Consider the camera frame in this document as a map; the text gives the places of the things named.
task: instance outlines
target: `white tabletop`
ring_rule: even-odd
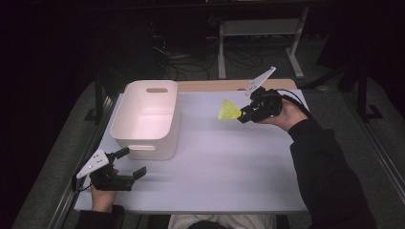
[[[304,102],[301,91],[291,90]],[[116,204],[143,214],[266,214],[307,211],[301,199],[289,145],[290,136],[275,126],[218,120],[227,98],[242,108],[245,92],[179,93],[181,126],[177,151],[165,161],[117,159],[120,175],[146,166],[147,174]],[[100,148],[120,149],[111,137],[115,107]],[[76,210],[91,209],[90,191]]]

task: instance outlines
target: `metal stand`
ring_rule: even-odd
[[[293,34],[293,41],[289,48],[286,48],[289,62],[297,78],[304,77],[301,67],[295,57],[295,51],[301,38],[309,7],[305,7],[300,18],[292,19],[268,19],[268,20],[239,20],[224,21],[220,25],[220,50],[218,54],[219,78],[226,79],[224,64],[224,37],[236,35],[275,35]]]

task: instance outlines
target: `dark background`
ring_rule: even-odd
[[[370,76],[405,114],[403,11],[399,5],[314,8],[305,33],[325,35],[332,28],[319,62],[336,68],[361,53]],[[203,24],[206,14],[200,15],[193,19]],[[179,38],[168,30],[174,24],[167,22],[179,15],[164,16],[160,29],[175,44]],[[72,107],[97,73],[110,94],[142,75],[162,76],[159,55],[147,49],[153,42],[149,23],[148,14],[88,12],[73,0],[1,1],[3,228],[12,225]],[[199,42],[200,36],[192,36],[201,30],[189,32],[187,40]]]

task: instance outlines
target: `hand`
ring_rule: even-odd
[[[108,212],[113,210],[113,204],[116,201],[118,191],[101,191],[97,190],[94,185],[91,187],[93,211],[96,212]]]
[[[308,119],[308,117],[303,112],[301,112],[301,110],[293,103],[285,99],[282,100],[282,103],[283,109],[279,115],[268,117],[260,121],[259,123],[272,124],[288,132],[289,128],[291,128],[298,122]]]

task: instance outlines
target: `yellow shuttlecock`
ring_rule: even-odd
[[[242,112],[233,105],[229,100],[225,99],[223,105],[220,109],[220,113],[218,114],[218,119],[235,119],[241,116]]]

